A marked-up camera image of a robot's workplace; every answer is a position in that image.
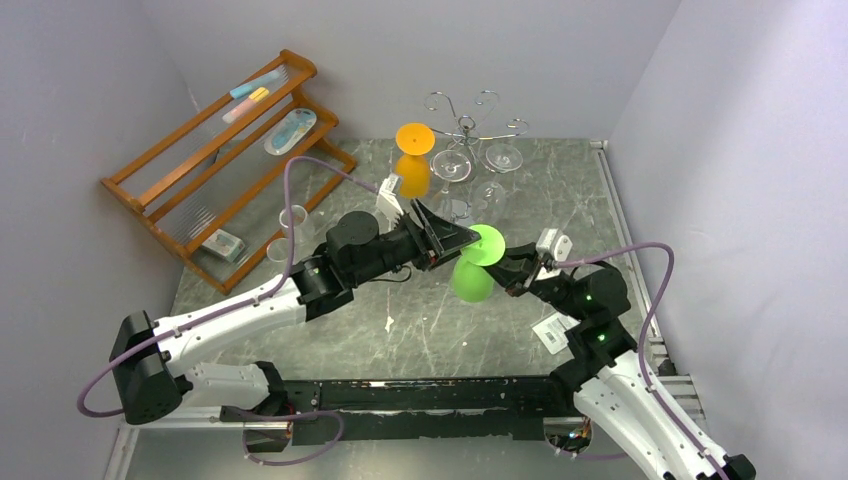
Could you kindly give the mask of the orange plastic wine glass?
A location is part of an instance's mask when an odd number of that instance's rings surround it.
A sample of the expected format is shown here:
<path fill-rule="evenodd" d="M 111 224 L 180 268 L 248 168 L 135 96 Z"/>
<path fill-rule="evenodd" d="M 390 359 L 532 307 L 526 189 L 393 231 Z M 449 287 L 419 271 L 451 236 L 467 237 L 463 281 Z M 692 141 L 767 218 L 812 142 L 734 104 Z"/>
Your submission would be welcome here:
<path fill-rule="evenodd" d="M 400 196 L 413 199 L 427 194 L 431 173 L 426 155 L 435 141 L 435 134 L 423 123 L 408 123 L 398 129 L 395 142 L 402 155 L 394 172 L 401 177 Z"/>

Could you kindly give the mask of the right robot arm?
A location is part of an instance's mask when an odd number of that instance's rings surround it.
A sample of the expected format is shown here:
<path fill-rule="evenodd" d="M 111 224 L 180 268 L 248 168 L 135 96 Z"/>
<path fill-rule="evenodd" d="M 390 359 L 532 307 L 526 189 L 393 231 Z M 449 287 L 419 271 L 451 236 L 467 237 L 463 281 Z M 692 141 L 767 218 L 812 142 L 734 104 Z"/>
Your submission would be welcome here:
<path fill-rule="evenodd" d="M 753 479 L 748 457 L 730 455 L 713 441 L 649 367 L 650 323 L 633 337 L 619 320 L 630 308 L 627 285 L 608 260 L 651 246 L 643 242 L 557 261 L 527 244 L 507 249 L 486 270 L 509 295 L 530 293 L 578 322 L 565 333 L 571 359 L 550 374 L 556 411 L 579 411 L 650 479 Z"/>

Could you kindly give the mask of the clear wine glass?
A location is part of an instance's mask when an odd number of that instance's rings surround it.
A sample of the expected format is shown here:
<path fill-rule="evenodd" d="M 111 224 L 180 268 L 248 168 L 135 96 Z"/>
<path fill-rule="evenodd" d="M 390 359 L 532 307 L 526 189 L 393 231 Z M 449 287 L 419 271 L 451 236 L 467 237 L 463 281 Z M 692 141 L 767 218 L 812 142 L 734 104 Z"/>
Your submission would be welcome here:
<path fill-rule="evenodd" d="M 523 162 L 522 153 L 511 144 L 493 144 L 487 148 L 483 166 L 491 175 L 472 193 L 471 218 L 474 223 L 494 225 L 502 218 L 508 193 L 501 179 L 505 174 L 518 170 Z"/>
<path fill-rule="evenodd" d="M 441 218 L 455 221 L 467 215 L 465 211 L 456 213 L 454 201 L 450 195 L 452 185 L 466 181 L 472 173 L 472 162 L 458 150 L 443 150 L 430 161 L 431 172 L 440 180 L 440 189 L 431 199 L 431 210 Z"/>

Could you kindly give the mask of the green plastic wine glass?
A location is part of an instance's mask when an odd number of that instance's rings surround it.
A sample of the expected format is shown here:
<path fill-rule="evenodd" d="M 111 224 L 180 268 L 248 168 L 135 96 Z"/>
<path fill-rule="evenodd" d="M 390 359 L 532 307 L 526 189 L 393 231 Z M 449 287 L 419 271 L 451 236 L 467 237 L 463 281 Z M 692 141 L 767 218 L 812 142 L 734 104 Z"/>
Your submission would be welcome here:
<path fill-rule="evenodd" d="M 503 258 L 506 242 L 502 233 L 491 225 L 476 224 L 471 229 L 480 235 L 480 240 L 461 249 L 452 271 L 451 287 L 460 300 L 479 303 L 491 295 L 495 284 L 486 267 Z"/>

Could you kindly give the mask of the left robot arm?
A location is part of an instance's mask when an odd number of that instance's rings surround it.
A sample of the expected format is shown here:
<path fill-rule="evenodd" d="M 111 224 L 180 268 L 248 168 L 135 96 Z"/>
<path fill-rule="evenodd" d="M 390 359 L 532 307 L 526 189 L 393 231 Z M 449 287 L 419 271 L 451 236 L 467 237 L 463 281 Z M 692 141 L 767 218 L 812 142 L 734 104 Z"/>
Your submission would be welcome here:
<path fill-rule="evenodd" d="M 436 268 L 481 238 L 419 201 L 412 207 L 386 233 L 370 213 L 344 215 L 288 276 L 226 301 L 157 320 L 145 311 L 125 317 L 110 354 L 125 421 L 150 423 L 189 404 L 250 410 L 262 420 L 278 417 L 286 393 L 271 363 L 237 367 L 206 364 L 204 358 L 244 337 L 329 314 L 352 302 L 360 285 L 404 266 Z"/>

